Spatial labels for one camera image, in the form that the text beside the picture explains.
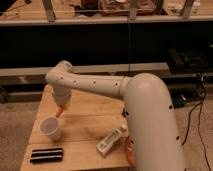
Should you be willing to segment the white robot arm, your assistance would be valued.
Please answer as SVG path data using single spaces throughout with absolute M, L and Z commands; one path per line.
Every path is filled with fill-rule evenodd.
M 45 80 L 58 105 L 69 101 L 72 89 L 122 100 L 137 171 L 187 170 L 171 96 L 158 76 L 75 74 L 70 62 L 61 61 Z

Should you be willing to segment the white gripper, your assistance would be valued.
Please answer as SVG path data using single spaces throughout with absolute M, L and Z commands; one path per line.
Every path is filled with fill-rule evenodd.
M 59 107 L 66 108 L 71 99 L 71 95 L 72 91 L 70 88 L 53 86 L 52 96 Z

